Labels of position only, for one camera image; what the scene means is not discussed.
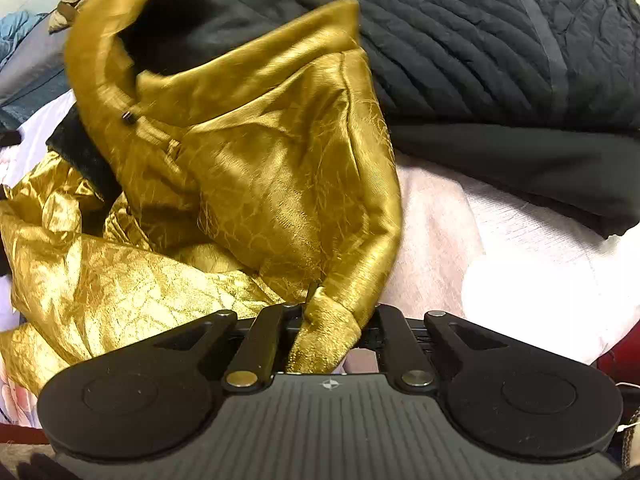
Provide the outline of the black quilted coat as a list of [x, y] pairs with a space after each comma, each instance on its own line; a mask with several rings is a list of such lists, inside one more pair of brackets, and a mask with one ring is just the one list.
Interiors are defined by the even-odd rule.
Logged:
[[396, 150], [601, 236], [639, 221], [636, 0], [357, 0]]

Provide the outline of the pink blanket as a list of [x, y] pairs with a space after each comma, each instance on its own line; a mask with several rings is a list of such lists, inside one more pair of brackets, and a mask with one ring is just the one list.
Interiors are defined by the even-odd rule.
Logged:
[[376, 302], [409, 318], [444, 310], [589, 362], [639, 316], [639, 234], [597, 242], [573, 221], [338, 127], [273, 128], [130, 148], [108, 200], [55, 128], [7, 186], [1, 418], [35, 427], [56, 373], [222, 309], [310, 310], [288, 365], [324, 373], [354, 348]]

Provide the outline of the grey blanket on bed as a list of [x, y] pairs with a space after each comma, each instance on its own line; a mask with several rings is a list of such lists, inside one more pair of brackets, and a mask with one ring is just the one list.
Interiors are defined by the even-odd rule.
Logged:
[[70, 90], [64, 51], [69, 28], [49, 32], [45, 18], [1, 69], [1, 127], [17, 129], [43, 105]]

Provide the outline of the golden satin jacket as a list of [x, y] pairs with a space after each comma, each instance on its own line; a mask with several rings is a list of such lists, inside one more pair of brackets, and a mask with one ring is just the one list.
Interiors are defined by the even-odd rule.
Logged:
[[86, 0], [73, 121], [6, 193], [31, 392], [219, 310], [301, 304], [286, 366], [329, 373], [394, 264], [401, 200], [356, 0]]

